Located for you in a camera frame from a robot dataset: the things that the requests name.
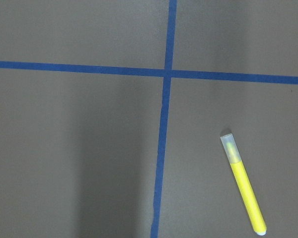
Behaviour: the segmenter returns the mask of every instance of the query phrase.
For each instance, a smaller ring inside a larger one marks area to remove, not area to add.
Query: white tip
[[[264,232],[256,232],[256,233],[257,233],[257,235],[259,235],[259,236],[266,235],[266,231],[264,231]]]

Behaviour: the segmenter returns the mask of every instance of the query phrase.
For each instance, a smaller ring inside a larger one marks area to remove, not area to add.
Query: gray floor
[[[0,0],[0,60],[164,68],[168,1]],[[298,0],[178,0],[173,69],[298,76]],[[0,238],[148,238],[162,78],[0,69]],[[298,238],[298,86],[172,79],[160,238]]]

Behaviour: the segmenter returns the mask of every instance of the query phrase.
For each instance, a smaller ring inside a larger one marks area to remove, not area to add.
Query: blue line
[[[0,68],[164,77],[164,69],[0,61]]]
[[[176,9],[177,9],[177,1],[169,0],[168,30],[167,30],[167,39],[166,39],[166,47],[165,47],[165,61],[164,61],[164,69],[165,69],[166,75],[163,78],[162,107],[161,107],[161,115],[160,115],[159,140],[158,140],[158,155],[157,155],[157,165],[156,165],[156,171],[155,171],[155,184],[154,184],[154,196],[153,196],[153,221],[152,221],[151,233],[150,233],[151,238],[158,238],[158,232],[159,232],[164,156],[165,156],[169,102],[170,102]]]
[[[220,72],[173,70],[171,72],[171,76],[174,78],[213,79],[213,80],[228,80],[228,81],[240,81],[240,82],[298,84],[298,77],[295,77],[295,76],[279,76],[279,75],[264,75],[264,74],[220,73]]]

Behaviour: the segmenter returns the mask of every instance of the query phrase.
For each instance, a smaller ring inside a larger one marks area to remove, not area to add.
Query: translucent cap
[[[242,159],[239,155],[233,134],[230,133],[230,134],[221,136],[221,141],[225,149],[229,163],[234,164],[234,163],[240,162]]]

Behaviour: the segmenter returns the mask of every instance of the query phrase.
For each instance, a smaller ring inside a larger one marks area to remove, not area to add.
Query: yellow marker body
[[[225,152],[227,154],[230,166],[232,168],[236,183],[238,185],[240,194],[244,201],[249,219],[253,226],[254,232],[263,236],[266,234],[266,224],[262,213],[259,209],[254,191],[248,179],[244,164],[239,155],[237,146],[235,144],[232,134],[221,137]]]

